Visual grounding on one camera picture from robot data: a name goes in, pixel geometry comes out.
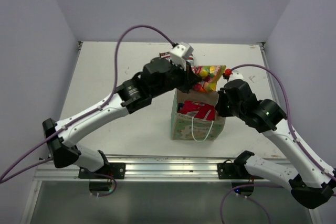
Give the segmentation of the blue Burts crisps bag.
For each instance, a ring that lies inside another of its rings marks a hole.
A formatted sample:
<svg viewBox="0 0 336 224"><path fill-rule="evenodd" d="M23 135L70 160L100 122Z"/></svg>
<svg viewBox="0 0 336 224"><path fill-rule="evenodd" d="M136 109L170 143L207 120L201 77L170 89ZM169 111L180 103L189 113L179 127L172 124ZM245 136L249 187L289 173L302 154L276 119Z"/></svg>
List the blue Burts crisps bag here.
<svg viewBox="0 0 336 224"><path fill-rule="evenodd" d="M179 103L177 106L177 112L179 112L184 106L184 103Z"/></svg>

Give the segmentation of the pink Real crisps bag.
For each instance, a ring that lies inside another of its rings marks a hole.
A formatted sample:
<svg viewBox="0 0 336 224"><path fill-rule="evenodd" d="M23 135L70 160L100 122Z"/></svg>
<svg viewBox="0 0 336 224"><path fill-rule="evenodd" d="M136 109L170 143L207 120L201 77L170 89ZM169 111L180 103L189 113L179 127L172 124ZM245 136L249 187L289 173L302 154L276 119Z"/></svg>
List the pink Real crisps bag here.
<svg viewBox="0 0 336 224"><path fill-rule="evenodd" d="M203 102L186 100L178 113L201 120L215 120L215 107Z"/></svg>

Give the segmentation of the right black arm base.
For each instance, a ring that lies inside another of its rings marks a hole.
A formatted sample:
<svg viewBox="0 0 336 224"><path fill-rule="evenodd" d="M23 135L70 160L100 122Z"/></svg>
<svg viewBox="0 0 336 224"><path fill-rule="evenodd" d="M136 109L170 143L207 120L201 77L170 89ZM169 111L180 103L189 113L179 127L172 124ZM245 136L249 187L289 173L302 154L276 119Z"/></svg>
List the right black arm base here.
<svg viewBox="0 0 336 224"><path fill-rule="evenodd" d="M243 163L230 159L217 163L217 175L219 179L245 179L247 176Z"/></svg>

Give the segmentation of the green printed paper bag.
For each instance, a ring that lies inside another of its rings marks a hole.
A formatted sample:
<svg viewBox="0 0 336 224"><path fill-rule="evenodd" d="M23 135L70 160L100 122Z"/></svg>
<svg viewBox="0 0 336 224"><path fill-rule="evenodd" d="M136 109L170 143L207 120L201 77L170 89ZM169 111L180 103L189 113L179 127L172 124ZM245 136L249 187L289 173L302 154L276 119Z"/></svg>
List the green printed paper bag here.
<svg viewBox="0 0 336 224"><path fill-rule="evenodd" d="M218 94L217 92L201 93L196 91L183 93L176 90L171 113L171 139L199 143L216 140L224 129L225 118L219 116L216 110L215 120L213 121L201 120L178 113L178 104L184 103L186 100L208 103L215 107L218 101Z"/></svg>

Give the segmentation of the red orange snack bag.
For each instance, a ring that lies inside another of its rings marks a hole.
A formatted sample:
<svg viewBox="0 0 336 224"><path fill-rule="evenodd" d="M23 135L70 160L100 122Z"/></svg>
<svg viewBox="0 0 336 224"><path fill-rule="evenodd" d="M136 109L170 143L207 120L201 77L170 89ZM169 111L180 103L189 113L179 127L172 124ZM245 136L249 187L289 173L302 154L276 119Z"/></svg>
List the red orange snack bag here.
<svg viewBox="0 0 336 224"><path fill-rule="evenodd" d="M188 51L186 50L171 50L168 52L159 53L159 57L165 60L168 60L170 63L178 66L183 65L186 62L189 63L191 66L194 66L194 56L193 54L187 54Z"/></svg>

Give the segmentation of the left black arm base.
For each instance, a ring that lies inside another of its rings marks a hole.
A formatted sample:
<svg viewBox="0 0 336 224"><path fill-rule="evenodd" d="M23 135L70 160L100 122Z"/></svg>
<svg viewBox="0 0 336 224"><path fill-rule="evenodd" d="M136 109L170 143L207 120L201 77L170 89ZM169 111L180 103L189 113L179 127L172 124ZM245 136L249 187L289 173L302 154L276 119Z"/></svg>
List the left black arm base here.
<svg viewBox="0 0 336 224"><path fill-rule="evenodd" d="M125 163L109 163L104 165L101 169L90 172L84 168L80 168L78 178L80 179L108 179L113 177L114 179L124 179L126 172Z"/></svg>

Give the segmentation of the orange Fox's candy bag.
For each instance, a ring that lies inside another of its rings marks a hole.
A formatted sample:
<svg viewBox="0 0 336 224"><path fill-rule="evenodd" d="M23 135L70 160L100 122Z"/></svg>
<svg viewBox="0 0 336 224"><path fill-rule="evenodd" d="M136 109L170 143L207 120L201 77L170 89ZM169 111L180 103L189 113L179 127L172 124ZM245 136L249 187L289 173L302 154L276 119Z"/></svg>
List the orange Fox's candy bag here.
<svg viewBox="0 0 336 224"><path fill-rule="evenodd" d="M215 66L194 66L193 72L201 78L193 90L201 93L210 93L216 91L217 83L223 76L226 65Z"/></svg>

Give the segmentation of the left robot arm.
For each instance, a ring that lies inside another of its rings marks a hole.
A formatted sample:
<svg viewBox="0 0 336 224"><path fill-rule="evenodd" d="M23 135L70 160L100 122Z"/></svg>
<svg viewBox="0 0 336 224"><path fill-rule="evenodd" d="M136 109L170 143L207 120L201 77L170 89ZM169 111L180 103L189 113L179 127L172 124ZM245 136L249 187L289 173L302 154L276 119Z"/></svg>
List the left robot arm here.
<svg viewBox="0 0 336 224"><path fill-rule="evenodd" d="M188 93L200 81L190 63L183 68L156 57L95 105L65 120L45 120L43 129L54 166L76 165L97 178L106 177L110 165L103 151L93 151L81 146L79 141L105 124L150 105L152 99L171 90Z"/></svg>

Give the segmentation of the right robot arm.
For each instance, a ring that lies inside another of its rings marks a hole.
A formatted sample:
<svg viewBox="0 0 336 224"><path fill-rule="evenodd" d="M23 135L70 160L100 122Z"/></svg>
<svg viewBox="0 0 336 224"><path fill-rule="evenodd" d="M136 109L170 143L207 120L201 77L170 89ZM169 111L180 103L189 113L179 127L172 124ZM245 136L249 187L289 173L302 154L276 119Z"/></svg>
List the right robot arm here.
<svg viewBox="0 0 336 224"><path fill-rule="evenodd" d="M269 139L293 167L267 161L255 153L243 151L224 171L240 178L267 179L291 192L293 198L308 209L325 204L334 194L335 169L323 161L300 138L293 135L288 117L273 100L258 100L247 82L236 79L218 91L215 107L220 116L235 116Z"/></svg>

